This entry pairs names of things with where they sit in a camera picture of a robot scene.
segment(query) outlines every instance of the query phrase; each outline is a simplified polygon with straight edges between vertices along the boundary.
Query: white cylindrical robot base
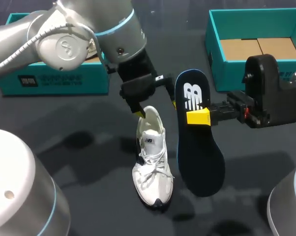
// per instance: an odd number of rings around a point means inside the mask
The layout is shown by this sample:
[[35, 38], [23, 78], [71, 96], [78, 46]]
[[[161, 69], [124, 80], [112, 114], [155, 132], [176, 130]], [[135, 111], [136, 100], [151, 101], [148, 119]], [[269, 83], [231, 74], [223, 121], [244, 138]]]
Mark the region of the white cylindrical robot base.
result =
[[267, 217], [275, 236], [296, 236], [296, 169], [273, 189]]
[[0, 236], [67, 236], [62, 191], [15, 135], [0, 130]]

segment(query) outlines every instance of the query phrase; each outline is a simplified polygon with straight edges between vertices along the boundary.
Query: open box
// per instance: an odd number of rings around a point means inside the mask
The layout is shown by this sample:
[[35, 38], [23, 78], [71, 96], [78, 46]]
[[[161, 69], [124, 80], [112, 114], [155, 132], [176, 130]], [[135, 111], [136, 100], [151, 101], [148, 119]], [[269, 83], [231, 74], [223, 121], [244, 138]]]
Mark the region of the open box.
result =
[[205, 45], [217, 91], [244, 90], [249, 56], [271, 54], [280, 78], [296, 71], [296, 8], [210, 10]]
[[[27, 15], [10, 14], [6, 24]], [[37, 62], [0, 78], [0, 89], [3, 95], [108, 94], [109, 76], [98, 57], [86, 60], [75, 70], [64, 72]]]

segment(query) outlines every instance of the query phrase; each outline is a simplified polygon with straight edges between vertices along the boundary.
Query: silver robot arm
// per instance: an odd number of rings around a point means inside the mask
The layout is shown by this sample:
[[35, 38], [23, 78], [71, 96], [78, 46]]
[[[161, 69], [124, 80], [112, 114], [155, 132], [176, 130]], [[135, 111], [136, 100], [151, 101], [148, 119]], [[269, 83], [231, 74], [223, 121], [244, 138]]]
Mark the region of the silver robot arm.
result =
[[0, 26], [0, 77], [39, 61], [55, 70], [76, 69], [86, 60], [92, 38], [108, 73], [117, 72], [123, 80], [120, 95], [133, 113], [145, 117], [139, 102], [158, 86], [165, 86], [175, 106], [173, 79], [157, 75], [130, 0], [58, 0], [48, 11]]
[[[129, 0], [60, 0], [49, 11], [0, 26], [0, 63], [38, 33], [66, 24], [66, 17], [95, 33], [110, 63], [128, 61], [145, 49], [147, 40]], [[86, 59], [90, 39], [90, 33], [76, 27], [51, 31], [2, 66], [0, 75], [38, 61], [57, 70], [73, 70]]]

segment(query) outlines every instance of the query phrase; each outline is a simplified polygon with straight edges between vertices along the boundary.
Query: white sneaker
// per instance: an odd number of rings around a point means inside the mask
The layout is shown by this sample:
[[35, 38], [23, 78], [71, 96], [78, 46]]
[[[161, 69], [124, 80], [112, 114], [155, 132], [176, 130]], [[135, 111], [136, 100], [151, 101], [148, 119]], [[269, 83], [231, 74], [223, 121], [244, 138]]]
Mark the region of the white sneaker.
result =
[[157, 110], [144, 108], [146, 118], [137, 126], [137, 163], [133, 180], [142, 201], [153, 208], [166, 205], [172, 196], [173, 176], [168, 164], [166, 131]]

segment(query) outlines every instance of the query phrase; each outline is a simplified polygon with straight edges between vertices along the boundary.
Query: insole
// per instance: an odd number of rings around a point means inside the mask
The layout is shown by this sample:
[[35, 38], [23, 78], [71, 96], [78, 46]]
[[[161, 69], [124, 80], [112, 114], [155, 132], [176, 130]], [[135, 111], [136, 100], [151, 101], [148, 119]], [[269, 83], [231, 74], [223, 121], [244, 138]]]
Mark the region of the insole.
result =
[[198, 197], [217, 193], [224, 182], [225, 161], [209, 125], [188, 125], [186, 112], [210, 106], [205, 74], [182, 72], [175, 85], [178, 114], [178, 168], [187, 188]]

